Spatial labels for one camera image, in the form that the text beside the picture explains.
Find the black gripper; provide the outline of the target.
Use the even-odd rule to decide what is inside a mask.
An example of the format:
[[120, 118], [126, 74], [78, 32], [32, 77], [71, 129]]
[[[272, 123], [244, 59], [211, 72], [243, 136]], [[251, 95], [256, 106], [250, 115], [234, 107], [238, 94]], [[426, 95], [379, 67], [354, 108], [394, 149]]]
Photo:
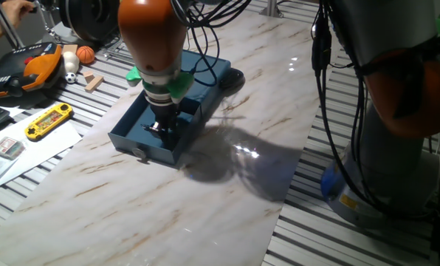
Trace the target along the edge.
[[174, 140], [177, 138], [177, 116], [179, 114], [178, 103], [159, 103], [154, 100], [148, 100], [151, 111], [154, 113], [154, 122], [148, 126], [148, 131], [155, 137], [163, 137]]

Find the person's hand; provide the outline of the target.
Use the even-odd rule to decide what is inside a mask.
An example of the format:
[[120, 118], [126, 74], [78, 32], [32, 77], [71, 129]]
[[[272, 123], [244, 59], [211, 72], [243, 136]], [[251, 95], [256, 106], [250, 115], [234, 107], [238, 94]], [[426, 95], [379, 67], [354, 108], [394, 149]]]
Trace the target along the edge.
[[10, 23], [17, 27], [26, 14], [33, 11], [35, 5], [27, 0], [10, 0], [1, 3], [1, 6]]

